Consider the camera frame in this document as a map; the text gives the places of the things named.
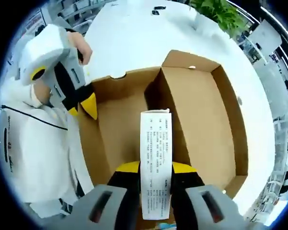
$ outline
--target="cardboard flap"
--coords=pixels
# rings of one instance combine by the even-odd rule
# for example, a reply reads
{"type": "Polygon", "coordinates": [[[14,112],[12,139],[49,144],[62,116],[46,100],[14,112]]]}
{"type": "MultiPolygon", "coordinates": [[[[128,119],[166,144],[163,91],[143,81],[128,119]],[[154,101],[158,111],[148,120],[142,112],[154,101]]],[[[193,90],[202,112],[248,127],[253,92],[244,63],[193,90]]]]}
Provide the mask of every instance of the cardboard flap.
{"type": "Polygon", "coordinates": [[[165,61],[162,64],[163,67],[180,67],[186,68],[194,67],[199,71],[204,72],[212,72],[215,70],[220,64],[206,59],[204,57],[200,57],[194,54],[178,51],[178,50],[171,50],[165,61]]]}

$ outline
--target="green leaves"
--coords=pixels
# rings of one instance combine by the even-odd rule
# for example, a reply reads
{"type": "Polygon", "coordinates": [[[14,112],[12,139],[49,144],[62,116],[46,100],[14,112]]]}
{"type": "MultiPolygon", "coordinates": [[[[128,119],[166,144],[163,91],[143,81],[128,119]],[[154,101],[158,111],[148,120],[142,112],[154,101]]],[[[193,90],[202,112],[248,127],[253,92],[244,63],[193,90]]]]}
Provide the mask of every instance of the green leaves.
{"type": "Polygon", "coordinates": [[[245,26],[245,22],[236,8],[226,0],[190,0],[190,6],[218,23],[220,28],[228,32],[230,36],[234,35],[237,28],[245,26]]]}

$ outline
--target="white table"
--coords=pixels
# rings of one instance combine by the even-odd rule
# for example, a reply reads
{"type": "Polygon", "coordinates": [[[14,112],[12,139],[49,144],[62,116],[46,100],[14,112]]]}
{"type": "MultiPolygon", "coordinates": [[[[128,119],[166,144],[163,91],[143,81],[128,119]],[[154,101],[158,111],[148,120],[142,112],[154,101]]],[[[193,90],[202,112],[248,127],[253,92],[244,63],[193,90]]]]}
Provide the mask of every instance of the white table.
{"type": "Polygon", "coordinates": [[[204,38],[192,28],[196,12],[163,0],[108,3],[89,27],[85,39],[93,50],[86,81],[128,70],[160,66],[172,49],[197,54],[222,64],[242,99],[249,151],[248,177],[234,197],[244,215],[264,188],[274,165],[273,120],[267,96],[251,63],[232,39],[204,38]],[[166,6],[160,15],[154,6],[166,6]]]}

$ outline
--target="cardboard box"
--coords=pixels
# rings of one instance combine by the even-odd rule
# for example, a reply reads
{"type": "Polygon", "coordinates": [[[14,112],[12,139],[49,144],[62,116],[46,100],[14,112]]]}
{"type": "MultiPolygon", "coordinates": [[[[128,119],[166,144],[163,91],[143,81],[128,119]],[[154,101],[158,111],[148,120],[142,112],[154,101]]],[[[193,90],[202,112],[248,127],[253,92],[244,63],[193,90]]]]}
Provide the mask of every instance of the cardboard box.
{"type": "Polygon", "coordinates": [[[219,64],[172,50],[161,67],[92,85],[98,120],[79,108],[79,126],[93,184],[106,184],[118,166],[140,159],[140,113],[169,108],[173,161],[193,166],[206,184],[235,196],[247,177],[247,140],[236,95],[219,64]]]}

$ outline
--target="human hand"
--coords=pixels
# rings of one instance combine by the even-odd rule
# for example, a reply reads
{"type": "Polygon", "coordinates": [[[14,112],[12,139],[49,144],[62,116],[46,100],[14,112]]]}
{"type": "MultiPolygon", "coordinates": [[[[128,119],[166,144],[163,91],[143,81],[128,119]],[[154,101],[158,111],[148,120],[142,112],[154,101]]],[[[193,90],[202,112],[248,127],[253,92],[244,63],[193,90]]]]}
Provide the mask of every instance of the human hand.
{"type": "Polygon", "coordinates": [[[93,53],[89,44],[85,41],[84,37],[78,32],[67,32],[68,39],[71,44],[76,47],[83,55],[83,61],[79,61],[82,65],[87,65],[93,53]]]}

